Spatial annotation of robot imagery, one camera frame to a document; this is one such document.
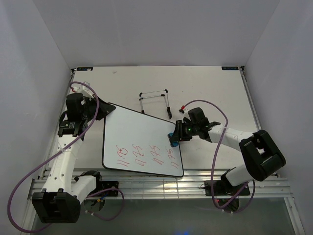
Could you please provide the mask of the blue whiteboard eraser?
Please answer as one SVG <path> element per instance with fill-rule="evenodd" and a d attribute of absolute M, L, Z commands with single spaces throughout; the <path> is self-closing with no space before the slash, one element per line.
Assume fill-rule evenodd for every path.
<path fill-rule="evenodd" d="M 179 135 L 177 131 L 169 133 L 168 139 L 171 147 L 177 147 L 179 145 Z"/>

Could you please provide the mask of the white whiteboard black frame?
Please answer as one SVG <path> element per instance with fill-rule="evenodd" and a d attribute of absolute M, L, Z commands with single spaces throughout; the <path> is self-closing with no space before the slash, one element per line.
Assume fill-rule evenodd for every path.
<path fill-rule="evenodd" d="M 102 165 L 106 169 L 183 177 L 180 147 L 170 145 L 175 124 L 126 107 L 104 119 Z"/>

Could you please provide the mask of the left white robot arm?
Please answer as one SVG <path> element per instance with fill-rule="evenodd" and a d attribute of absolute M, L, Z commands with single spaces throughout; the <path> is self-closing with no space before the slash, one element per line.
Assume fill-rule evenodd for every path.
<path fill-rule="evenodd" d="M 90 122 L 101 120 L 116 109 L 101 99 L 81 93 L 66 97 L 66 110 L 59 119 L 57 151 L 41 192 L 32 196 L 32 204 L 42 223 L 75 223 L 81 204 L 88 195 L 100 195 L 104 184 L 100 172 L 89 170 L 73 178 L 74 165 Z"/>

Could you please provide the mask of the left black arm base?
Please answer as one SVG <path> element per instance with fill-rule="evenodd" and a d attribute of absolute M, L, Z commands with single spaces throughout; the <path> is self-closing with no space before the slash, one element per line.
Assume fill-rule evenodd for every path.
<path fill-rule="evenodd" d="M 71 186 L 70 195 L 76 197 L 82 203 L 88 197 L 117 196 L 118 181 L 102 181 L 99 171 L 90 170 L 74 177 L 75 184 Z"/>

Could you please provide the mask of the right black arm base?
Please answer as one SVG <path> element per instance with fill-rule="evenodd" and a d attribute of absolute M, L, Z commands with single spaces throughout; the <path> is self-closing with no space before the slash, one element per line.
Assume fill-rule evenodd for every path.
<path fill-rule="evenodd" d="M 249 196 L 250 190 L 249 186 L 245 186 L 242 190 L 241 188 L 245 185 L 245 183 L 239 184 L 238 186 L 232 186 L 230 182 L 226 178 L 226 174 L 233 169 L 229 169 L 226 171 L 220 178 L 220 180 L 213 180 L 213 191 L 215 196 L 234 196 L 237 192 L 239 192 L 239 196 Z M 200 186 L 201 189 L 205 190 L 206 196 L 212 196 L 211 193 L 211 181 L 204 181 L 204 183 Z"/>

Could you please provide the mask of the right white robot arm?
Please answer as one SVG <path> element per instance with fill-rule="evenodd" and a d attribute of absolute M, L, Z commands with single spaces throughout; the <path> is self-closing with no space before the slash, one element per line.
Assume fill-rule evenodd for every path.
<path fill-rule="evenodd" d="M 176 121 L 174 131 L 168 134 L 172 147 L 198 136 L 207 142 L 235 149 L 243 157 L 243 165 L 221 176 L 224 193 L 233 194 L 245 182 L 261 182 L 286 165 L 285 157 L 267 131 L 261 129 L 251 133 L 227 128 L 219 122 L 210 122 L 201 108 L 194 108 L 187 114 L 188 117 Z"/>

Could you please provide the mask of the left blue corner label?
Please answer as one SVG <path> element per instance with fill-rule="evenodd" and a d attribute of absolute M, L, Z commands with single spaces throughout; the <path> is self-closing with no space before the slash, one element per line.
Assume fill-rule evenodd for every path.
<path fill-rule="evenodd" d="M 92 71 L 93 67 L 77 67 L 77 71 Z"/>

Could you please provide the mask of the blue corner label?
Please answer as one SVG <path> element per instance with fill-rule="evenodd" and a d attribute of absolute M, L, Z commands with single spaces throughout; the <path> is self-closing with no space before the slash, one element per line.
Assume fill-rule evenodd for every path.
<path fill-rule="evenodd" d="M 222 70 L 224 70 L 224 71 L 238 71 L 239 70 L 239 68 L 237 67 L 237 66 L 222 66 L 221 67 L 222 68 Z"/>
<path fill-rule="evenodd" d="M 93 67 L 77 67 L 77 71 L 92 71 Z"/>

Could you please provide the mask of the right blue corner label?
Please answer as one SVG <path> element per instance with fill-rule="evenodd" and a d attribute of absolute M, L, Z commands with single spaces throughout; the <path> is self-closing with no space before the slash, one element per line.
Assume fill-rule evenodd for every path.
<path fill-rule="evenodd" d="M 224 70 L 224 71 L 238 71 L 239 70 L 239 68 L 237 67 L 237 66 L 222 66 L 221 67 L 222 68 L 222 70 Z"/>

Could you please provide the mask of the aluminium rail frame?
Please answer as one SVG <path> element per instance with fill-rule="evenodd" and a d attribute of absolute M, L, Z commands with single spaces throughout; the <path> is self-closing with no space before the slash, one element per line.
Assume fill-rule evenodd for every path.
<path fill-rule="evenodd" d="M 231 128 L 254 132 L 259 120 L 248 91 L 244 70 L 222 70 L 217 67 L 144 66 L 93 67 L 92 71 L 73 71 L 73 81 L 88 82 L 97 94 L 112 102 L 140 111 L 139 93 L 167 89 L 173 119 L 183 104 L 200 106 L 211 121 L 229 120 Z M 164 101 L 144 104 L 145 112 L 167 119 Z M 185 169 L 182 178 L 158 177 L 140 173 L 107 170 L 101 165 L 103 122 L 86 134 L 76 162 L 74 175 L 85 170 L 99 170 L 105 180 L 119 182 L 128 199 L 195 199 L 204 198 L 201 184 L 209 180 L 215 145 L 193 139 L 182 144 Z"/>

